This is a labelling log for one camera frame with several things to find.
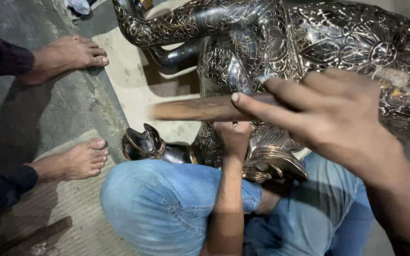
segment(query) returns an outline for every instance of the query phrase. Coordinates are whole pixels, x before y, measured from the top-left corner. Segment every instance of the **concrete floor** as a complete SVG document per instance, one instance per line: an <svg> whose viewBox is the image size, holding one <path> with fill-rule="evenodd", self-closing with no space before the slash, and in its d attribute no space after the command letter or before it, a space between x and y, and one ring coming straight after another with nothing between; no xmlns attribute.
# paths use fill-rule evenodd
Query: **concrete floor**
<svg viewBox="0 0 410 256"><path fill-rule="evenodd" d="M381 6L395 7L392 11L410 14L410 4L407 9L401 8L408 1L380 2ZM77 27L89 38L117 27L111 1L94 10L88 19L79 20ZM71 34L73 31L50 1L0 0L0 37L7 41L34 50L59 36ZM110 153L118 164L124 161L119 147L127 126L103 69L75 71L31 88L21 86L13 77L0 77L0 173L93 128L108 141ZM405 151L410 159L410 143ZM365 255L392 255L383 230L377 224L374 227Z"/></svg>

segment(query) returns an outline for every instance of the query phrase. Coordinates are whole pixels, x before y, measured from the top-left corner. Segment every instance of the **denim knee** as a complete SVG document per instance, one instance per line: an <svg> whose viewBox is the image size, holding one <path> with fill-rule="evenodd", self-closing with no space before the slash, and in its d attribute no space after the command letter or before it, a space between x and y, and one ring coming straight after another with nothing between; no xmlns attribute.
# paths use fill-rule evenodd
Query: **denim knee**
<svg viewBox="0 0 410 256"><path fill-rule="evenodd" d="M107 220L139 214L144 201L162 204L163 198L156 193L149 198L146 190L158 187L160 160L130 161L115 166L107 175L100 192L102 210Z"/></svg>

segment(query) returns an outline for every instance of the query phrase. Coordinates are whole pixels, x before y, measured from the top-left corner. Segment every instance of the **hand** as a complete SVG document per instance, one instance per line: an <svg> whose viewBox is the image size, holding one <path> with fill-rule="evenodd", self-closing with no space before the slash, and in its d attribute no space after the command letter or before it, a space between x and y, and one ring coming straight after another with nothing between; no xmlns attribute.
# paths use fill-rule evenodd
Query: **hand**
<svg viewBox="0 0 410 256"><path fill-rule="evenodd" d="M243 162L248 149L251 124L249 122L216 122L213 127L224 143L227 157L236 157Z"/></svg>
<svg viewBox="0 0 410 256"><path fill-rule="evenodd" d="M287 129L294 140L350 170L363 168L368 161L384 161L387 148L400 148L395 137L379 123L378 82L356 73L327 69L310 72L303 83L269 79L266 87L299 112L258 102L241 93L232 95L232 101L262 121Z"/></svg>

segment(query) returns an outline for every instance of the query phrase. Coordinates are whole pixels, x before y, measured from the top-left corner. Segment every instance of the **metal elephant sculpture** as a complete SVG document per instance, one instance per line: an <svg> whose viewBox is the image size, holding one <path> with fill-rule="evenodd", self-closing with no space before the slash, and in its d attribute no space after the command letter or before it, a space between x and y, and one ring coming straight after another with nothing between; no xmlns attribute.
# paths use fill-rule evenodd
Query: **metal elephant sculpture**
<svg viewBox="0 0 410 256"><path fill-rule="evenodd" d="M152 20L140 3L113 0L125 38L148 48L164 73L197 65L200 95L263 91L271 77L300 80L328 67L379 81L380 121L410 140L410 21L379 7L334 1L193 0ZM167 51L160 46L183 42ZM128 159L221 165L222 143L203 123L192 145L165 143L157 131L128 128ZM292 152L301 147L284 130L253 123L243 177L264 182L308 178Z"/></svg>

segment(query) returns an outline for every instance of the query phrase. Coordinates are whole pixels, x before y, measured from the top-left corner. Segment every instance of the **blue jeans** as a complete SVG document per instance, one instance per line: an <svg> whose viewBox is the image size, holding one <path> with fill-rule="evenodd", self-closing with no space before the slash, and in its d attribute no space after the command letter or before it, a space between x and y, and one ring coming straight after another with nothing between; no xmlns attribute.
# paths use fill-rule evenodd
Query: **blue jeans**
<svg viewBox="0 0 410 256"><path fill-rule="evenodd" d="M245 255L361 255L374 219L362 181L317 154L303 162L309 181L294 183L268 214L245 226ZM106 219L140 255L198 255L221 171L161 160L122 163L101 189ZM243 181L243 208L262 198Z"/></svg>

